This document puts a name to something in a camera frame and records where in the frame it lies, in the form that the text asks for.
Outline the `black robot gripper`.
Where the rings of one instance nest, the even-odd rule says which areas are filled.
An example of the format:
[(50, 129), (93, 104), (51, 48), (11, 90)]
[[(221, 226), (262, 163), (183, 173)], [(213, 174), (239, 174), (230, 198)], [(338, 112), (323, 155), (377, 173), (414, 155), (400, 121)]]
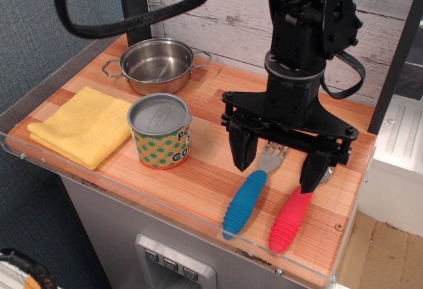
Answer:
[(308, 153), (301, 168), (301, 194), (308, 194), (330, 180), (330, 166), (347, 164), (358, 129), (327, 111), (319, 102), (319, 88), (326, 61), (308, 70), (284, 66), (267, 53), (265, 92), (223, 94), (222, 124), (236, 168), (244, 171), (256, 156), (258, 139)]

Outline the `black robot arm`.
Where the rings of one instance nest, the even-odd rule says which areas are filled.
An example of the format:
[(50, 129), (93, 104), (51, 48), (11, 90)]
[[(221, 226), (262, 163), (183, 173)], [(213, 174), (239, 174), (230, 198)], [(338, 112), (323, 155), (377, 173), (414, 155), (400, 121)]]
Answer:
[(362, 22), (353, 0), (269, 0), (272, 43), (261, 93), (226, 92), (222, 123), (236, 168), (254, 160), (259, 139), (306, 153), (300, 185), (313, 192), (326, 171), (346, 164), (358, 130), (329, 113), (319, 101), (327, 61), (338, 58), (365, 77), (363, 65), (346, 52), (357, 44)]

